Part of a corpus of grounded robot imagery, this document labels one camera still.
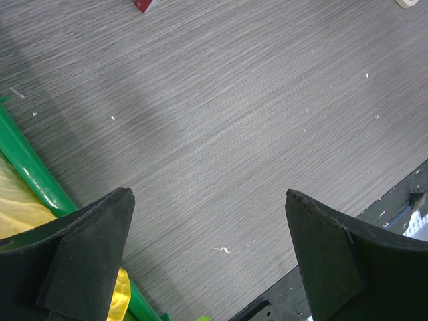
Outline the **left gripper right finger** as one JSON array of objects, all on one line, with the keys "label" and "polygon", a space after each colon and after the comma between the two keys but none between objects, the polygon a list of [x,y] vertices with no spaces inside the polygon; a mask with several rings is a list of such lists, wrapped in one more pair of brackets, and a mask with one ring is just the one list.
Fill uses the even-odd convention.
[{"label": "left gripper right finger", "polygon": [[293,189],[285,209],[313,320],[427,319],[427,242]]}]

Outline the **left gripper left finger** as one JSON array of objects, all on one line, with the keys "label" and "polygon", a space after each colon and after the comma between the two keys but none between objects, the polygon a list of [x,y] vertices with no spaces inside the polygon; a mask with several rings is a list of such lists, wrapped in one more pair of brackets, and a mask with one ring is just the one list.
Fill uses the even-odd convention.
[{"label": "left gripper left finger", "polygon": [[1,240],[2,320],[106,320],[135,197],[117,188]]}]

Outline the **red white staple box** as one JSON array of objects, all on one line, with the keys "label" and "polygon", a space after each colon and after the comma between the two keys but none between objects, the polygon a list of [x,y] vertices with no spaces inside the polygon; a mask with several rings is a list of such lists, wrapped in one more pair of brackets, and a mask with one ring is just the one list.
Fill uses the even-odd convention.
[{"label": "red white staple box", "polygon": [[143,14],[152,9],[158,0],[134,0],[134,6]]}]

